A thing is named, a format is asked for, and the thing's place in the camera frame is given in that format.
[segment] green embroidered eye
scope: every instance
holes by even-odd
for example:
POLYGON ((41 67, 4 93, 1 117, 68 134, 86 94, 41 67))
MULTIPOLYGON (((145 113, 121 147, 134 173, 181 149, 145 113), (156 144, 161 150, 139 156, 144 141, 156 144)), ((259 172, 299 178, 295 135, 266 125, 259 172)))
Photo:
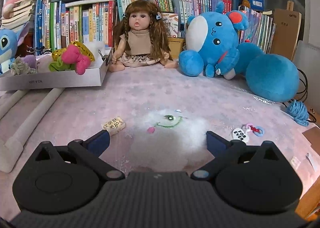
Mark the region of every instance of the green embroidered eye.
POLYGON ((165 115, 164 118, 166 118, 169 121, 173 121, 175 119, 173 115, 165 115))

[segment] blue yarn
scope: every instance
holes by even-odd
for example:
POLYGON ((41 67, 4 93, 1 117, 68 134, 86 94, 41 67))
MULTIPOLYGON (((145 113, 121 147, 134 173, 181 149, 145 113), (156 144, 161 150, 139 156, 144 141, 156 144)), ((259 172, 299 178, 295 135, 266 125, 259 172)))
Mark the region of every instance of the blue yarn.
POLYGON ((303 102, 298 102, 294 100, 288 107, 287 107, 287 114, 291 115, 296 123, 302 126, 308 126, 308 110, 307 107, 304 105, 303 102))

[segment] white fluffy plush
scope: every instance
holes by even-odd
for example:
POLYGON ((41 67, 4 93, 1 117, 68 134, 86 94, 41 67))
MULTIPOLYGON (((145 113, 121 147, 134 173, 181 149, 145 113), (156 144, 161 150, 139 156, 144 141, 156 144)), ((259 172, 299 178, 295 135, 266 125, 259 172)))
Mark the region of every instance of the white fluffy plush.
POLYGON ((136 119, 136 123, 129 152, 133 166, 158 172, 182 171, 204 160, 207 153, 205 133, 209 128, 206 120, 166 110, 150 112, 136 119), (175 119, 169 121, 165 115, 173 115, 175 119), (172 128, 155 126, 156 123, 174 125, 181 116, 181 122, 172 128), (154 133, 148 133, 152 126, 155 126, 154 133))

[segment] beige sweater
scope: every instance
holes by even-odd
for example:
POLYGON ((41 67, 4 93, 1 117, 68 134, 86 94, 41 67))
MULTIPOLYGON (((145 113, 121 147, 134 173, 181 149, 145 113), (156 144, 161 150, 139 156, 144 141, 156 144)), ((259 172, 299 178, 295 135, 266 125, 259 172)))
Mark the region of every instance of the beige sweater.
POLYGON ((127 51, 127 55, 144 55, 151 53, 151 41, 149 36, 149 30, 136 31, 131 29, 128 32, 128 43, 131 50, 127 51))

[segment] black circular disc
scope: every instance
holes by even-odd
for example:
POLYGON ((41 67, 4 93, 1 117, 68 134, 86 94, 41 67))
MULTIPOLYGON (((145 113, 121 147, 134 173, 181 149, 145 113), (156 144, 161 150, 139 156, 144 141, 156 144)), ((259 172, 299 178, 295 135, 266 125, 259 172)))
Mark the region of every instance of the black circular disc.
POLYGON ((33 166, 30 171, 20 172, 12 186, 21 209, 65 213, 85 205, 98 193, 99 178, 89 168, 50 160, 33 166))
POLYGON ((302 192, 297 175, 272 160, 230 166, 217 175, 215 186, 228 204, 262 214, 288 210, 302 192))

